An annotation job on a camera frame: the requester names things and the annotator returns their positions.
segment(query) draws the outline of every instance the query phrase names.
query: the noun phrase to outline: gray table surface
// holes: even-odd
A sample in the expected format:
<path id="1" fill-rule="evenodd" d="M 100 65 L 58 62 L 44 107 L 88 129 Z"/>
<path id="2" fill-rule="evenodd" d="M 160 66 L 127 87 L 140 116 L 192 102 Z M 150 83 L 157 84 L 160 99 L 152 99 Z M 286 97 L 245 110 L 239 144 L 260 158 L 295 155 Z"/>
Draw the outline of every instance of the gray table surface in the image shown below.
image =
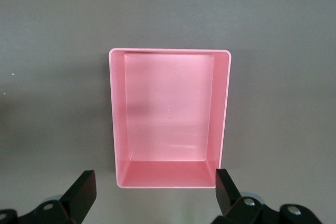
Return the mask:
<path id="1" fill-rule="evenodd" d="M 273 209 L 336 219 L 336 0 L 0 0 L 0 209 L 95 169 L 83 223 L 210 223 L 213 189 L 120 189 L 108 51 L 228 49 L 222 167 Z"/>

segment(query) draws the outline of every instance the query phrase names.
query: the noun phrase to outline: screw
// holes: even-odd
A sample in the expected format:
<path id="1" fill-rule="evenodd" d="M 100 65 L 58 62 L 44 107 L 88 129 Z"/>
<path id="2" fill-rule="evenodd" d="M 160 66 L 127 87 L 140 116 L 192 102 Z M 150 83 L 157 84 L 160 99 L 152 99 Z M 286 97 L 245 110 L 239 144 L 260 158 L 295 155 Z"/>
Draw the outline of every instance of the screw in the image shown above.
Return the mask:
<path id="1" fill-rule="evenodd" d="M 53 207 L 53 204 L 46 204 L 44 207 L 43 207 L 43 210 L 49 210 Z"/>
<path id="2" fill-rule="evenodd" d="M 295 206 L 289 206 L 287 207 L 288 211 L 291 213 L 291 214 L 294 214 L 294 215 L 301 215 L 301 211 L 299 208 L 295 207 Z"/>
<path id="3" fill-rule="evenodd" d="M 0 220 L 3 220 L 7 217 L 7 214 L 3 213 L 3 214 L 0 214 Z"/>
<path id="4" fill-rule="evenodd" d="M 255 203 L 254 203 L 254 200 L 250 199 L 250 198 L 246 198 L 244 199 L 244 202 L 246 205 L 250 206 L 250 207 L 253 207 L 255 206 Z"/>

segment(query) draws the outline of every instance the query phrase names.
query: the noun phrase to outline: silver bolt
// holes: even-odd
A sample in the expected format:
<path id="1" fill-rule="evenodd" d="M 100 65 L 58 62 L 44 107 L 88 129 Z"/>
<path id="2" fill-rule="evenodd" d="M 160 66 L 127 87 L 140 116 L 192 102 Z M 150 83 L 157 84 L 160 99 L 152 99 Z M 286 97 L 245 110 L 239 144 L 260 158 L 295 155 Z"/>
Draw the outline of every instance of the silver bolt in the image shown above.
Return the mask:
<path id="1" fill-rule="evenodd" d="M 3 214 L 0 214 L 0 220 L 3 220 L 7 217 L 7 214 L 3 213 Z"/>
<path id="2" fill-rule="evenodd" d="M 49 210 L 53 207 L 53 204 L 46 204 L 44 207 L 43 207 L 43 210 Z"/>
<path id="3" fill-rule="evenodd" d="M 295 206 L 289 206 L 287 207 L 288 211 L 291 213 L 291 214 L 294 214 L 294 215 L 301 215 L 301 211 L 299 208 L 295 207 Z"/>
<path id="4" fill-rule="evenodd" d="M 254 200 L 250 199 L 250 198 L 246 198 L 244 199 L 244 202 L 246 205 L 250 206 L 250 207 L 253 207 L 255 206 L 255 203 L 254 203 Z"/>

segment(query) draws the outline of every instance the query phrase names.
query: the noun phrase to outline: rectangular container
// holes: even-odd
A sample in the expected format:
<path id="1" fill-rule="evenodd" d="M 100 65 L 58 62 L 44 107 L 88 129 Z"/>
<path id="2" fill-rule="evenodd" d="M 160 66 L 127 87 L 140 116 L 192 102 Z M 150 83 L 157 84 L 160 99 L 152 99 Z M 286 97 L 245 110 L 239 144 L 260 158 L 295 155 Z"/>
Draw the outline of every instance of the rectangular container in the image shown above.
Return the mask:
<path id="1" fill-rule="evenodd" d="M 114 48 L 109 60 L 118 186 L 214 188 L 230 52 Z"/>

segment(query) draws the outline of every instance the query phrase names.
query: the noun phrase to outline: pink plastic tray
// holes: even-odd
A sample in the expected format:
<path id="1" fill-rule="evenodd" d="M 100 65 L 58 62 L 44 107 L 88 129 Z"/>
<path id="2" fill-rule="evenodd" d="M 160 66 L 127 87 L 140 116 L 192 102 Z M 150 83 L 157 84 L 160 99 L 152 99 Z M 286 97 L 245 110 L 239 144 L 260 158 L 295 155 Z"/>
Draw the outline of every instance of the pink plastic tray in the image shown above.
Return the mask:
<path id="1" fill-rule="evenodd" d="M 215 187 L 230 59 L 226 50 L 110 51 L 119 187 Z"/>

